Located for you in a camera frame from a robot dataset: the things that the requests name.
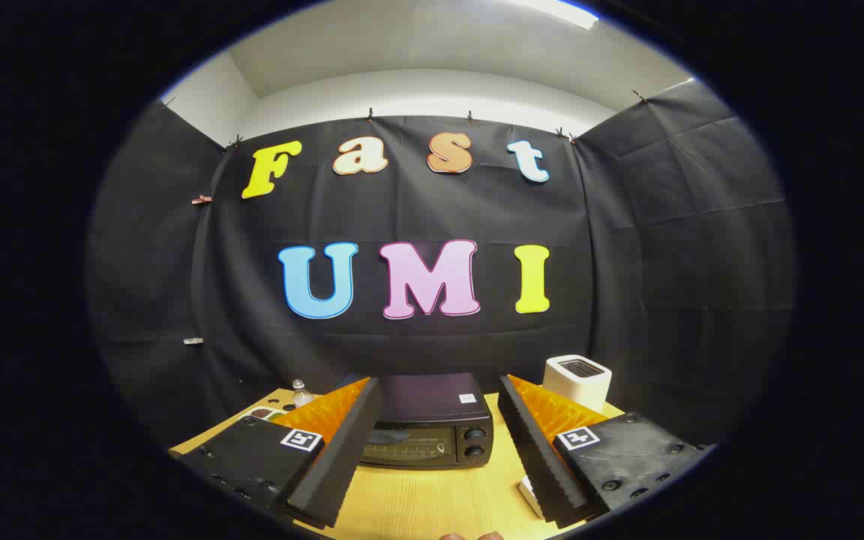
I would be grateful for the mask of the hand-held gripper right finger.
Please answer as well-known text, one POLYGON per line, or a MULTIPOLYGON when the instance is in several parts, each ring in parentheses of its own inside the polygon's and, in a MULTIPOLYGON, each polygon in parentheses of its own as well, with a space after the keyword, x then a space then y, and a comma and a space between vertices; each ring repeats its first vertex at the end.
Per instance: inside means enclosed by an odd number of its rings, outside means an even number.
POLYGON ((517 376, 498 406, 543 518, 557 527, 619 512, 705 457, 636 412, 607 417, 517 376))

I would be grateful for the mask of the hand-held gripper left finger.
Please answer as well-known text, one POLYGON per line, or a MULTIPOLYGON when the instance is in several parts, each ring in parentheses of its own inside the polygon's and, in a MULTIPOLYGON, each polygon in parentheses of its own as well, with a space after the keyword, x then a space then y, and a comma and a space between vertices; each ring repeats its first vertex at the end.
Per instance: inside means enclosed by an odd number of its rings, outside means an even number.
POLYGON ((242 415, 170 455, 253 512, 333 527, 381 409, 380 380, 363 377, 278 417, 242 415))

